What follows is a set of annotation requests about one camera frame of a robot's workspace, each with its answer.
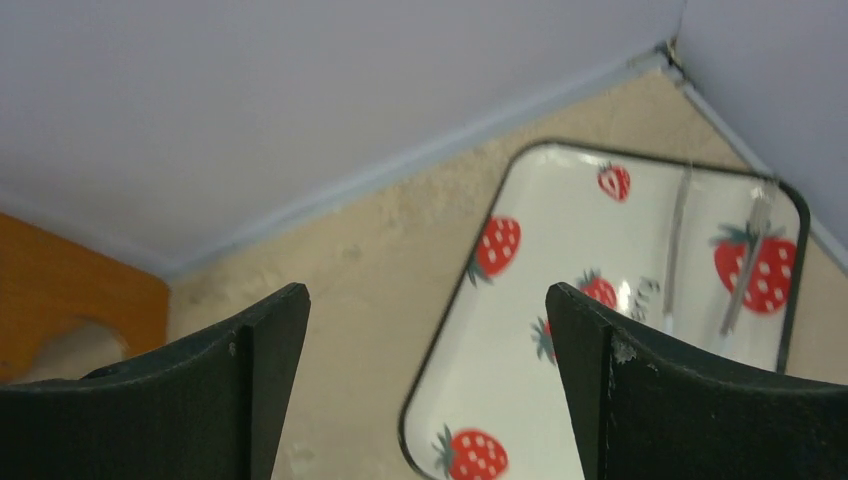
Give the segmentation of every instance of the white tray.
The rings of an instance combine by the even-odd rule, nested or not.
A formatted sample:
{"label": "white tray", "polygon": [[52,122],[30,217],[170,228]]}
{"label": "white tray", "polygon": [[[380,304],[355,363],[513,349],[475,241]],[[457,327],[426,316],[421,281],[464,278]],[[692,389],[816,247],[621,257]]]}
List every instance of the white tray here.
{"label": "white tray", "polygon": [[[416,471],[454,480],[583,479],[545,293],[560,281],[583,282],[596,299],[659,328],[672,211],[686,168],[552,141],[517,155],[401,414],[401,445]],[[722,225],[744,230],[763,181],[693,168],[675,336],[705,348],[730,298],[728,269],[738,268],[737,251],[711,241],[727,237]],[[769,262],[758,265],[726,356],[782,372],[809,212],[781,185],[770,219],[781,236],[764,246]],[[760,297],[760,286],[770,296]]]}

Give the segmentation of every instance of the white wall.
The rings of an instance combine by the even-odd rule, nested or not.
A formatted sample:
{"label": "white wall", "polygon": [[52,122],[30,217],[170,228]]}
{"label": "white wall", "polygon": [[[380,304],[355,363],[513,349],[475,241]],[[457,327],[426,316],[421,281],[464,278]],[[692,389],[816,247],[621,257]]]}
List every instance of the white wall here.
{"label": "white wall", "polygon": [[681,8],[5,0],[0,210],[167,272],[622,63]]}
{"label": "white wall", "polygon": [[688,0],[695,87],[848,245],[848,2]]}

